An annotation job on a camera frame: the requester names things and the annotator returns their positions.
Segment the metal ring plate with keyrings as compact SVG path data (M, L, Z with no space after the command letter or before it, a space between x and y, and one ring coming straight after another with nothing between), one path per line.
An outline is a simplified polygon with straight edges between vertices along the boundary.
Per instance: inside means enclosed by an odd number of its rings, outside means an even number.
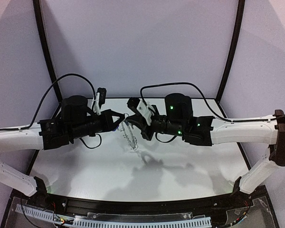
M124 119L119 126L119 131L122 133L124 139L127 141L128 145L130 146L131 150L136 151L138 149L137 139L134 136L133 126Z

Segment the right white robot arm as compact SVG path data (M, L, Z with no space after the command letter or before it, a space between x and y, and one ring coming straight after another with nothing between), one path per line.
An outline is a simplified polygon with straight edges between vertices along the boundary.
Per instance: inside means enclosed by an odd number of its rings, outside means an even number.
M193 115L191 98L179 93L164 99L166 114L161 115L155 105L143 98L130 98L128 108L133 115L127 122L141 131L142 138L150 141L161 133L181 137L195 146L213 146L222 143L266 143L262 158L243 176L236 179L234 195L249 195L280 167L285 167L285 114L275 110L273 115L248 119L226 119Z

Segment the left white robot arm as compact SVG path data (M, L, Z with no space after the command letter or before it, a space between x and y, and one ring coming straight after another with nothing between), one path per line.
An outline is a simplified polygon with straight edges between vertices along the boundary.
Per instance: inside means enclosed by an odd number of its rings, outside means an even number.
M98 98L90 108L88 99L74 95L63 99L59 113L52 119L40 120L31 126L0 129L0 153L19 150L52 150L74 143L83 137L115 130L125 115L111 109L100 110L105 100ZM46 197L44 181L28 176L0 161L0 183L28 197Z

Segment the black front frame rail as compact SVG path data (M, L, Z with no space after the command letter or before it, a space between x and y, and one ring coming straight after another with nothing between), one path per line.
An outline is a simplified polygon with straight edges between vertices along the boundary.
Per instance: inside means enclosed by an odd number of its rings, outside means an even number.
M87 215L89 212L125 215L199 211L208 213L235 208L228 194L200 199L154 202L105 201L49 194L49 201L55 203L56 212L68 215Z

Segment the left black frame post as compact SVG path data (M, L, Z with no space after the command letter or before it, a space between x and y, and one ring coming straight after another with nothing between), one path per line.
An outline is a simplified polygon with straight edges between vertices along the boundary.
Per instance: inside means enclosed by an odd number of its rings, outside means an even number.
M57 76L55 73L54 64L53 64L53 61L51 58L51 53L50 53L49 45L47 42L48 40L47 40L46 30L45 30L45 26L44 26L41 1L40 0L33 0L32 2L33 2L35 21L36 21L36 26L38 29L38 35L39 35L39 40L40 40L44 60L46 63L46 67L47 67L47 71L49 74L50 81L51 81L51 83L54 83L57 80Z

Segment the black frame post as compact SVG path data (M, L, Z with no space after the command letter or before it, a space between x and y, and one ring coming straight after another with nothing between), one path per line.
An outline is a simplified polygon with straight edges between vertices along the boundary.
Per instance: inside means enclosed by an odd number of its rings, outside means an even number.
M40 0L33 0L32 2L33 2L35 21L36 21L36 26L38 29L38 35L39 35L39 40L40 40L44 60L46 63L46 67L47 67L47 71L49 74L50 81L51 81L51 83L54 83L57 80L57 76L55 73L54 64L53 64L53 61L51 58L51 53L50 53L49 45L47 42L48 40L47 40L46 30L45 30L45 26L44 26L41 1Z
M228 56L227 56L226 64L225 64L224 71L222 74L221 82L218 88L218 92L215 98L215 101L218 104L221 102L221 99L223 97L223 94L224 94L224 91L225 91L225 88L228 82L229 74L231 71L232 63L234 60L234 56L236 53L239 34L240 34L242 20L243 20L245 2L246 2L245 0L238 0L236 18L235 18L233 34L232 34L232 38L230 42L230 47L228 51Z

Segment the right black frame post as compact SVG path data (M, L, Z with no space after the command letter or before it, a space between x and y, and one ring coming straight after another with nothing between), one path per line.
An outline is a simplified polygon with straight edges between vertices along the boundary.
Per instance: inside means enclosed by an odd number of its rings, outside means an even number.
M246 2L245 0L238 0L236 18L235 18L233 34L232 34L232 38L230 42L230 47L228 51L228 56L227 56L226 64L225 64L224 71L222 74L221 82L218 88L218 92L215 98L215 101L218 104L221 102L221 99L223 97L223 94L224 94L224 91L225 91L225 88L228 82L229 74L231 71L232 63L234 60L234 56L236 53L239 34L240 34L242 20L243 20L245 2Z

